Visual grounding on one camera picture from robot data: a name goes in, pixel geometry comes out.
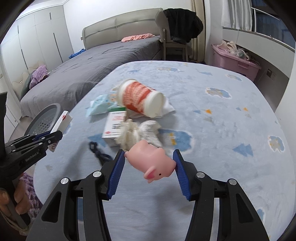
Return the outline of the person's left hand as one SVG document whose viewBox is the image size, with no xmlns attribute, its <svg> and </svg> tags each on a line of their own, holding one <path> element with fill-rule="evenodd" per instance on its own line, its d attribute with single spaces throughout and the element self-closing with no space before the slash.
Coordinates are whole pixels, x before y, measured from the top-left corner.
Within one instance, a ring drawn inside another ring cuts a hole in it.
<svg viewBox="0 0 296 241">
<path fill-rule="evenodd" d="M 16 210 L 16 213 L 19 215 L 27 213 L 31 208 L 31 204 L 29 201 L 29 197 L 26 194 L 26 190 L 27 189 L 26 189 L 26 184 L 24 180 L 20 179 L 14 193 L 14 200 L 17 203 L 15 210 Z M 8 204 L 10 203 L 10 197 L 7 194 L 7 192 L 4 190 L 1 190 L 0 198 L 1 198 L 1 205 L 0 205 L 1 212 L 9 219 L 15 220 L 12 213 L 8 209 Z"/>
</svg>

